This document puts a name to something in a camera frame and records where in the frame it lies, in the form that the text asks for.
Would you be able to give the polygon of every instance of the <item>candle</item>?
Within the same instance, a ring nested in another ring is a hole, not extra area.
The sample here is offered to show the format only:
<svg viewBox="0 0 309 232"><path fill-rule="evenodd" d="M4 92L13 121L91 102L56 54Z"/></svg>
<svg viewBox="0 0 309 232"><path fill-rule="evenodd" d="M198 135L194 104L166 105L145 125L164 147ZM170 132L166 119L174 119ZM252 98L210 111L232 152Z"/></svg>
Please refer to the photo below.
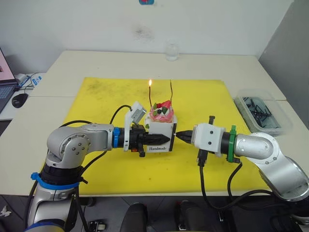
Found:
<svg viewBox="0 0 309 232"><path fill-rule="evenodd" d="M150 106L152 106L151 105L151 99L150 99L150 86L151 86L151 84L152 84L152 80L150 79L149 80L149 102L150 102Z"/></svg>

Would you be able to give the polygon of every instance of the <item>yellow mat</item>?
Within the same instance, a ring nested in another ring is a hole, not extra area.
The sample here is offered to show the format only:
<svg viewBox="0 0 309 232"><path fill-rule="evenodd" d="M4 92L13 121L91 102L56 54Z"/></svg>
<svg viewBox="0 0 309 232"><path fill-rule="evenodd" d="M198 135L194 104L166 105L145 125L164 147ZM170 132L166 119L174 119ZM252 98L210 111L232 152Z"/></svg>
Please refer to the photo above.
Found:
<svg viewBox="0 0 309 232"><path fill-rule="evenodd" d="M235 124L237 133L249 130L235 107L224 83L218 80L172 80L172 105L178 118L176 131L192 130L195 124L208 122L227 131ZM153 80L152 103L170 99L169 80ZM101 79L87 77L65 119L109 123L115 110L123 104L139 101L149 111L148 80ZM113 124L124 126L122 109ZM200 192L199 169L196 163L198 149L175 138L172 152L147 153L140 158L137 152L113 149L95 162L85 173L89 181L80 184L81 195L142 194ZM85 158L83 166L100 154L93 152ZM204 168L206 191L226 191L226 183L237 164L228 163L226 155L218 158L208 155ZM258 169L246 158L234 177L232 190L266 188Z"/></svg>

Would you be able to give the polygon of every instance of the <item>green ring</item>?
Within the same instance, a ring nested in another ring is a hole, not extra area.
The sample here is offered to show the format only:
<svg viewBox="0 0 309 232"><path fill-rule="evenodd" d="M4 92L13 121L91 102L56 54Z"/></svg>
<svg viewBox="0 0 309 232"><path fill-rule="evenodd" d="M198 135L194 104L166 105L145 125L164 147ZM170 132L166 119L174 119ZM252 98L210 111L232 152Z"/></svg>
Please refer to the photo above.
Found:
<svg viewBox="0 0 309 232"><path fill-rule="evenodd" d="M236 137L236 126L233 125L230 131L230 140L228 143L228 154L227 154L227 161L232 163L234 160L234 141Z"/></svg>

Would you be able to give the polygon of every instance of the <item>laptop screen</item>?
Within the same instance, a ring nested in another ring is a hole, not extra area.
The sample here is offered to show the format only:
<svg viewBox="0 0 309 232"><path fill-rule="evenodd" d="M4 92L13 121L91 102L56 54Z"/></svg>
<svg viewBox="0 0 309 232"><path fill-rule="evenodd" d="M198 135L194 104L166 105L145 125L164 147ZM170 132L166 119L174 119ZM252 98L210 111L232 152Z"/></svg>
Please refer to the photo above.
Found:
<svg viewBox="0 0 309 232"><path fill-rule="evenodd" d="M17 83L0 49L0 84L4 84L4 83L9 84L10 82L12 82L13 84Z"/></svg>

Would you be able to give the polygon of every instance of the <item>computer mouse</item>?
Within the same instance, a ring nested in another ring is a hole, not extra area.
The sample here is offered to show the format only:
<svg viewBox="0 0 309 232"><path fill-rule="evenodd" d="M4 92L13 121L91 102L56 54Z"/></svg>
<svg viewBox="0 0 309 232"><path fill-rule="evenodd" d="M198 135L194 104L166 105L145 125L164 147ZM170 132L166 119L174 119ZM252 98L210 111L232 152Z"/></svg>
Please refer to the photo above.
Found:
<svg viewBox="0 0 309 232"><path fill-rule="evenodd" d="M28 98L28 94L27 93L18 94L15 97L12 98L12 105L15 108L20 108L20 107L23 106L23 104L25 103L27 98Z"/></svg>

